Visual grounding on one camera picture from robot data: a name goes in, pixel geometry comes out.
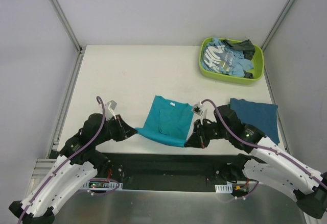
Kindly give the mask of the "teal t-shirt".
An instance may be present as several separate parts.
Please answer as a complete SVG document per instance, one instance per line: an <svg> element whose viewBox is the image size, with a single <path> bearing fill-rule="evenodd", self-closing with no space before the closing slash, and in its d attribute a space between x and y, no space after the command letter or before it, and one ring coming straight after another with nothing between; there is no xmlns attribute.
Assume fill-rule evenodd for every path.
<svg viewBox="0 0 327 224"><path fill-rule="evenodd" d="M147 119L137 133L167 146L184 147L193 120L192 106L155 96Z"/></svg>

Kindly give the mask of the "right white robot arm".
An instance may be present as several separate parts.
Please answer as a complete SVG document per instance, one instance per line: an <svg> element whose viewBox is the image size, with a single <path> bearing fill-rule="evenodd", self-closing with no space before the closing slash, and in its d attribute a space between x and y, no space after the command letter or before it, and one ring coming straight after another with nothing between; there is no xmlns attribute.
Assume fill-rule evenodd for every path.
<svg viewBox="0 0 327 224"><path fill-rule="evenodd" d="M218 170L225 181L247 178L264 183L296 202L307 215L321 219L326 213L326 173L312 169L281 149L261 130L242 123L228 105L216 107L216 121L204 118L202 103L192 111L200 116L185 147L206 148L211 140L225 139L244 151Z"/></svg>

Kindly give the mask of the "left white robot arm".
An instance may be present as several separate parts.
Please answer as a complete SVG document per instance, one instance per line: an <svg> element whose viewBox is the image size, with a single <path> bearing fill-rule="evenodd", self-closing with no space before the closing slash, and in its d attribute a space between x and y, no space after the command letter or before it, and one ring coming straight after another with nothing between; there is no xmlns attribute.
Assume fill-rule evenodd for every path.
<svg viewBox="0 0 327 224"><path fill-rule="evenodd" d="M97 145L110 140L120 142L136 133L120 115L109 120L99 113L90 115L66 141L40 184L24 200L13 201L9 210L18 223L53 223L60 208L84 183L94 177L111 176L109 159L97 151Z"/></svg>

